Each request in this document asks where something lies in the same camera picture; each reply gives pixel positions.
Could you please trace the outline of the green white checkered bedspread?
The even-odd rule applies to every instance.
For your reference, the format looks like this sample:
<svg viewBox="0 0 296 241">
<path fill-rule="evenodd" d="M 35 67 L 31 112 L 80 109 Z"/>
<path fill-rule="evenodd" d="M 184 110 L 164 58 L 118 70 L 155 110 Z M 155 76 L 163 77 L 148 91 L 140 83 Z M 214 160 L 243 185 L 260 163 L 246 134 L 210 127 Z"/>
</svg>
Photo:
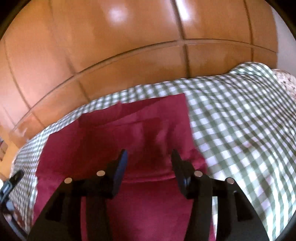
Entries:
<svg viewBox="0 0 296 241">
<path fill-rule="evenodd" d="M 247 62 L 229 73 L 138 85 L 83 105 L 48 126 L 16 156 L 12 172 L 25 175 L 10 197 L 29 230 L 37 197 L 36 170 L 50 134 L 84 113 L 119 101 L 184 93 L 193 139 L 205 156 L 209 174 L 231 176 L 258 212 L 270 240 L 275 240 L 295 212 L 295 100 L 274 71 Z"/>
</svg>

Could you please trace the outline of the floral white pillow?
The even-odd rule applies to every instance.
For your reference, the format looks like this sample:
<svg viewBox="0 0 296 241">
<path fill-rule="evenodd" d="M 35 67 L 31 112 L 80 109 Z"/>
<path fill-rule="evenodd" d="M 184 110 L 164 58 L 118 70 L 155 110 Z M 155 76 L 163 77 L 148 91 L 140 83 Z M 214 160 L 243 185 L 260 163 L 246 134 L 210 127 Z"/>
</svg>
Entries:
<svg viewBox="0 0 296 241">
<path fill-rule="evenodd" d="M 296 78 L 287 71 L 273 69 L 273 73 L 278 83 L 287 91 L 287 93 L 296 100 Z"/>
</svg>

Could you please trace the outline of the maroon embroidered sweater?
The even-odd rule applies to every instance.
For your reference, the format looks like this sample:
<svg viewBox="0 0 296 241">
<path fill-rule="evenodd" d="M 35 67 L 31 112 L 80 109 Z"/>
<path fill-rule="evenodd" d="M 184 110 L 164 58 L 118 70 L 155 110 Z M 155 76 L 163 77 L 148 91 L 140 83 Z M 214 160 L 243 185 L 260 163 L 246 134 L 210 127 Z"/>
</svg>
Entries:
<svg viewBox="0 0 296 241">
<path fill-rule="evenodd" d="M 96 176 L 123 149 L 128 153 L 123 182 L 107 202 L 113 239 L 183 240 L 192 202 L 178 189 L 172 151 L 207 171 L 193 142 L 184 94 L 117 103 L 49 135 L 36 171 L 34 218 L 62 181 Z"/>
</svg>

